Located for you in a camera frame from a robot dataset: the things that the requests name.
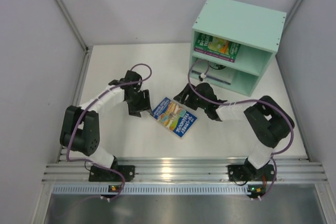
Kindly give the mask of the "blue treehouse book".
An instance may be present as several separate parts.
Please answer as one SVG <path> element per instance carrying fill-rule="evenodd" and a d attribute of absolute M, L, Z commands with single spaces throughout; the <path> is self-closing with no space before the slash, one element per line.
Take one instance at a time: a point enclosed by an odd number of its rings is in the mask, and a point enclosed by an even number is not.
<path fill-rule="evenodd" d="M 154 108 L 152 117 L 179 138 L 183 138 L 197 121 L 193 113 L 168 97 Z"/>

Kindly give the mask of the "pale green booklet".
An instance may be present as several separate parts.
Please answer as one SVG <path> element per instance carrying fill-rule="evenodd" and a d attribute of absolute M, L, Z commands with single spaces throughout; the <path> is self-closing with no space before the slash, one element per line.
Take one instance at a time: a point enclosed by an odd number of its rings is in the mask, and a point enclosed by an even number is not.
<path fill-rule="evenodd" d="M 203 61 L 193 67 L 192 73 L 198 76 L 201 73 L 204 73 L 208 80 L 214 80 L 231 85 L 235 77 L 236 70 L 229 67 L 218 67 L 214 63 L 210 63 L 208 66 L 208 63 Z"/>

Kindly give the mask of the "purple 117-storey treehouse book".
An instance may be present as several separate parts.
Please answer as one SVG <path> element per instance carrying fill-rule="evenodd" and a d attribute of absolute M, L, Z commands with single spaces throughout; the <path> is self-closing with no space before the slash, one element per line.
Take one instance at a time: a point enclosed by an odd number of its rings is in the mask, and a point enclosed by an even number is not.
<path fill-rule="evenodd" d="M 222 59 L 222 60 L 226 60 L 226 61 L 229 61 L 229 62 L 233 62 L 233 63 L 235 62 L 234 58 L 231 58 L 231 57 L 226 56 L 226 55 L 215 54 L 213 52 L 202 50 L 202 49 L 197 49 L 197 48 L 195 48 L 194 51 L 195 52 L 199 52 L 201 54 L 205 54 L 205 55 L 211 56 L 211 57 L 215 57 L 215 58 L 219 58 L 219 59 Z"/>

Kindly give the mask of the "green 104-storey treehouse book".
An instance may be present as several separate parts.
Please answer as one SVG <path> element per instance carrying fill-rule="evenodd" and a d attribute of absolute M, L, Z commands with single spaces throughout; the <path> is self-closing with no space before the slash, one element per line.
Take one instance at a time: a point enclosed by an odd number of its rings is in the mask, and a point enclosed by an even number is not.
<path fill-rule="evenodd" d="M 222 38 L 211 36 L 208 34 L 199 34 L 194 49 L 214 53 L 220 56 L 228 56 L 236 58 L 241 44 L 228 41 Z"/>

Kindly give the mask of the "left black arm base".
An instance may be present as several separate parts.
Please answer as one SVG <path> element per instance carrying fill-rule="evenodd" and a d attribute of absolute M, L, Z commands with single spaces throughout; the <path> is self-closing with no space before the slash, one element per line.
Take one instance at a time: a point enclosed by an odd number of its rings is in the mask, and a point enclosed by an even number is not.
<path fill-rule="evenodd" d="M 119 165 L 117 172 L 123 177 L 125 182 L 130 182 L 135 176 L 135 166 L 133 165 Z M 101 169 L 96 166 L 91 166 L 90 175 L 88 178 L 90 182 L 122 182 L 120 175 L 106 169 Z"/>

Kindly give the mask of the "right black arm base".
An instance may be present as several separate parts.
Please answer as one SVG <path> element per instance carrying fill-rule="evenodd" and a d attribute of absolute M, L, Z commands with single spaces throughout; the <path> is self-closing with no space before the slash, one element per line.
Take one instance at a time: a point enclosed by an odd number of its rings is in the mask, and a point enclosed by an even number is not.
<path fill-rule="evenodd" d="M 256 169 L 248 159 L 241 164 L 231 164 L 227 166 L 230 182 L 239 184 L 247 182 L 261 182 L 263 180 L 271 182 L 275 175 L 274 164 L 269 161 L 259 169 Z"/>

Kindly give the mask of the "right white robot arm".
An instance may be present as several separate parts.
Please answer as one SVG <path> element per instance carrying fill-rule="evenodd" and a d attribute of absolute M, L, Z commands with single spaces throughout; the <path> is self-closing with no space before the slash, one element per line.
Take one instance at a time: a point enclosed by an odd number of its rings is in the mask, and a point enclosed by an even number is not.
<path fill-rule="evenodd" d="M 192 110 L 201 108 L 209 119 L 219 122 L 247 120 L 258 139 L 246 158 L 244 168 L 262 169 L 274 155 L 284 153 L 293 143 L 295 123 L 268 95 L 237 102 L 220 100 L 207 82 L 187 84 L 174 100 Z"/>

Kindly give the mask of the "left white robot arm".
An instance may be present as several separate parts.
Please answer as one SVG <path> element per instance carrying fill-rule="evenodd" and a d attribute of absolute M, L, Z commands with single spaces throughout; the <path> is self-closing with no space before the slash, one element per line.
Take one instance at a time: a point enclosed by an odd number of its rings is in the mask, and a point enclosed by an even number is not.
<path fill-rule="evenodd" d="M 62 123 L 60 144 L 67 149 L 68 162 L 90 162 L 98 168 L 117 170 L 117 158 L 100 146 L 100 118 L 116 105 L 126 103 L 130 116 L 141 117 L 152 113 L 149 90 L 142 90 L 142 78 L 128 70 L 120 80 L 112 80 L 96 97 L 80 105 L 66 108 Z"/>

